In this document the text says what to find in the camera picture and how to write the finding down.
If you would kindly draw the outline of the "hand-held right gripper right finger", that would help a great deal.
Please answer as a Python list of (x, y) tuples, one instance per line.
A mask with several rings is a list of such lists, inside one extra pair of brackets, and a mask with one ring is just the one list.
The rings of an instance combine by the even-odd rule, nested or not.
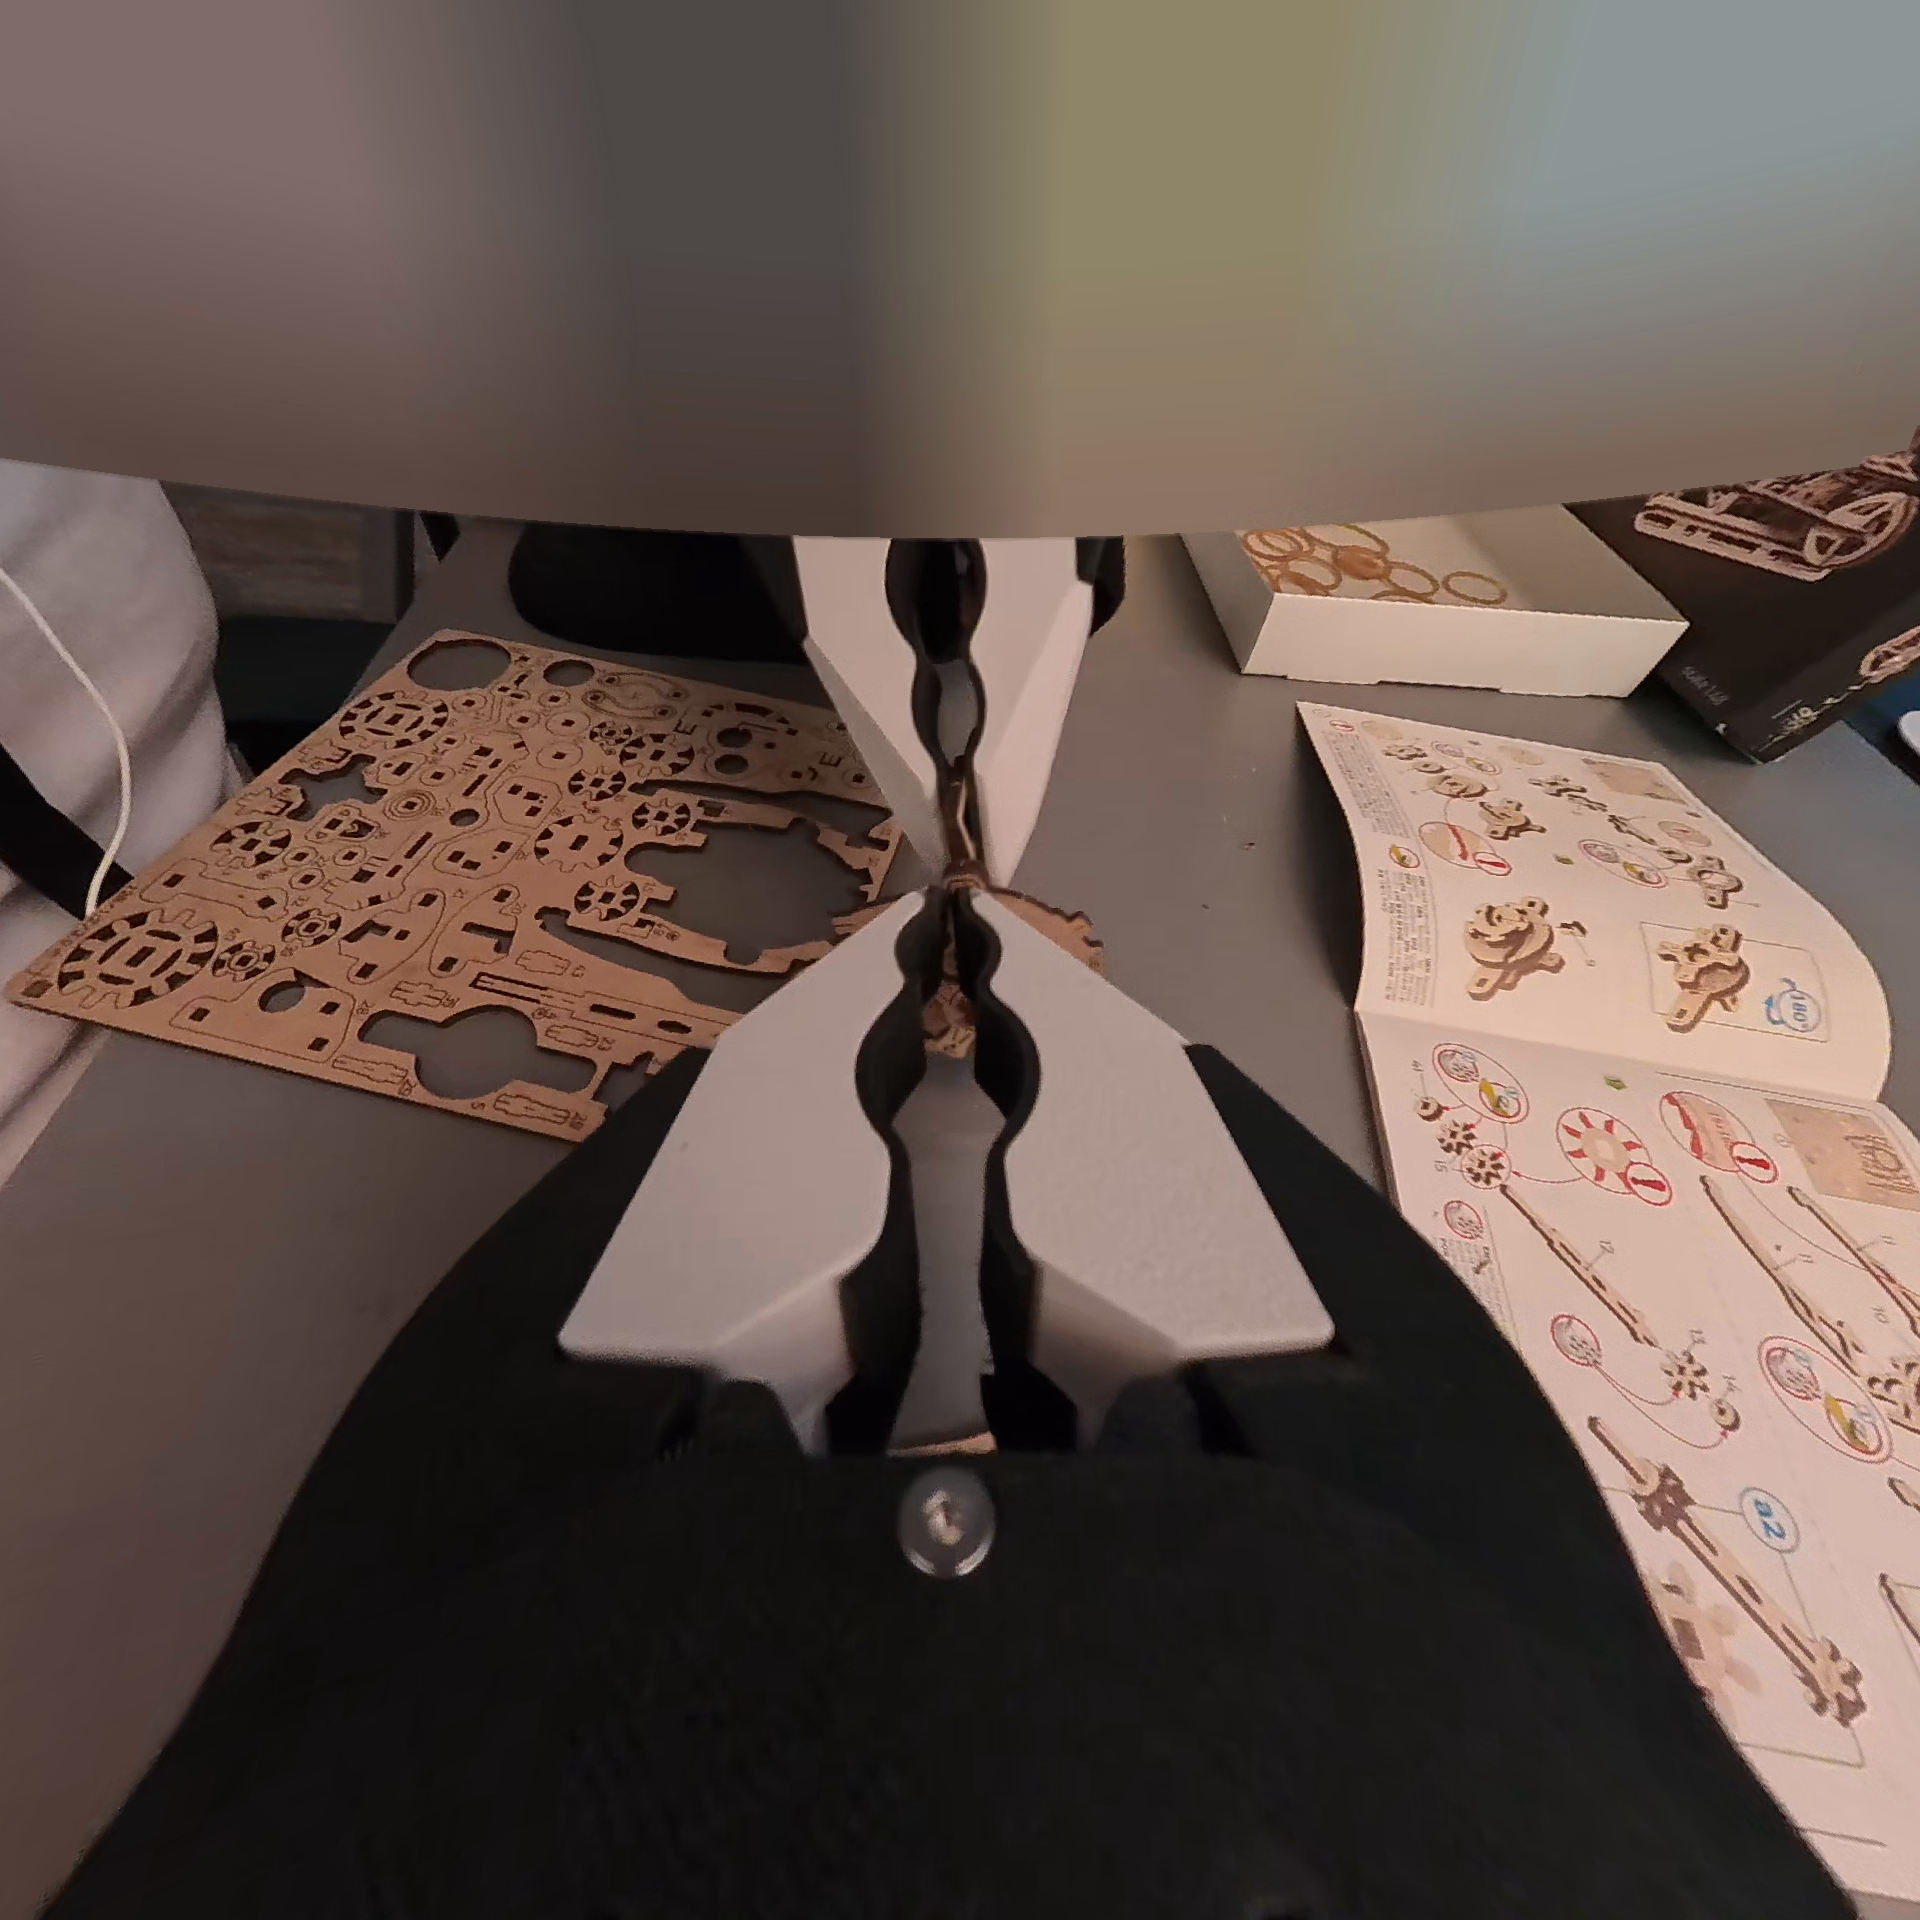
[(1131, 1382), (1334, 1339), (1172, 1027), (985, 892), (960, 893), (960, 979), (1003, 1121), (977, 1285), (1000, 1449), (1088, 1445)]

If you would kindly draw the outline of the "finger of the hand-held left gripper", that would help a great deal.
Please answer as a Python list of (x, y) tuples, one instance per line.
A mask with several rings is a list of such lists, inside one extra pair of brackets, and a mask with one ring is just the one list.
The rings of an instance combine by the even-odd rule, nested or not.
[(1069, 538), (965, 541), (976, 575), (967, 662), (971, 823), (990, 883), (1011, 883), (1036, 829), (1089, 638), (1089, 582)]
[(805, 654), (881, 799), (942, 876), (936, 761), (961, 750), (956, 545), (795, 538)]

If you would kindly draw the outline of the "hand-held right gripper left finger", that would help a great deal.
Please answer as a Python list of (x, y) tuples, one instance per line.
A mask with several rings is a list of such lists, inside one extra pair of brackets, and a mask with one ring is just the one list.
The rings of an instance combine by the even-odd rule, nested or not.
[(896, 1451), (923, 1254), (961, 1266), (960, 1094), (920, 1092), (945, 939), (942, 895), (902, 895), (710, 1047), (564, 1356), (766, 1386), (806, 1451)]

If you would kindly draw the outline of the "toothed wooden model part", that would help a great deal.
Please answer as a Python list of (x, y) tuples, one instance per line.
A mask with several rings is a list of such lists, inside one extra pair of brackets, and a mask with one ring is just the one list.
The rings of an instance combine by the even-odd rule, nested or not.
[[(1093, 973), (1105, 973), (1105, 953), (1086, 913), (1064, 913), (1033, 895), (999, 892), (999, 902), (1015, 913), (1025, 926), (1048, 938), (1069, 957)], [(961, 1062), (976, 1044), (976, 1010), (958, 969), (958, 946), (945, 930), (942, 975), (936, 993), (920, 1013), (923, 1047), (931, 1059)]]

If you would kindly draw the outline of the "laser-cut wooden parts sheet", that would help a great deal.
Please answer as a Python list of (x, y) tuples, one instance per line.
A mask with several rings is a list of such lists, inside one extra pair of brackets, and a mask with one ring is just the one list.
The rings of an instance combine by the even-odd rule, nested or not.
[(643, 865), (811, 846), (875, 908), (900, 851), (825, 706), (440, 631), (6, 983), (14, 1007), (563, 1141), (856, 924), (728, 945)]

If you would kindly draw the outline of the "black model kit box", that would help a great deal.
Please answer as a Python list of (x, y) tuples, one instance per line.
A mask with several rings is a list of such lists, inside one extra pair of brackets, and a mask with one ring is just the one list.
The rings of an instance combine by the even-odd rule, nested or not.
[(1656, 678), (1775, 761), (1915, 665), (1915, 454), (1569, 511), (1685, 617)]

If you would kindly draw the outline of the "pile of tan rubber bands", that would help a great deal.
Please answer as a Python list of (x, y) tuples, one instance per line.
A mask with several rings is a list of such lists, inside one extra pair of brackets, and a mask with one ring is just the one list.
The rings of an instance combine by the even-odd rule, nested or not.
[(1356, 597), (1393, 606), (1503, 609), (1510, 590), (1496, 575), (1454, 567), (1433, 571), (1356, 522), (1331, 529), (1286, 526), (1237, 532), (1238, 550), (1278, 595)]

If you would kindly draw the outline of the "white cardboard box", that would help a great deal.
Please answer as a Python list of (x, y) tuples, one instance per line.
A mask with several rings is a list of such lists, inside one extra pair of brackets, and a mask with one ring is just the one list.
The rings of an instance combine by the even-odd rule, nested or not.
[(1185, 532), (1185, 555), (1240, 673), (1311, 684), (1625, 697), (1686, 629), (1664, 597), (1559, 506), (1361, 526), (1433, 571), (1496, 575), (1510, 603), (1393, 606), (1278, 595), (1240, 554), (1237, 532)]

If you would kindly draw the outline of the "illustrated instruction booklet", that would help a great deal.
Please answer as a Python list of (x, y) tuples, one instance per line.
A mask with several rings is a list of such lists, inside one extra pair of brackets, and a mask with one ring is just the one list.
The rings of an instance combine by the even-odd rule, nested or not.
[(1763, 1783), (1848, 1891), (1915, 1901), (1917, 1158), (1876, 972), (1662, 763), (1299, 716), (1401, 1211)]

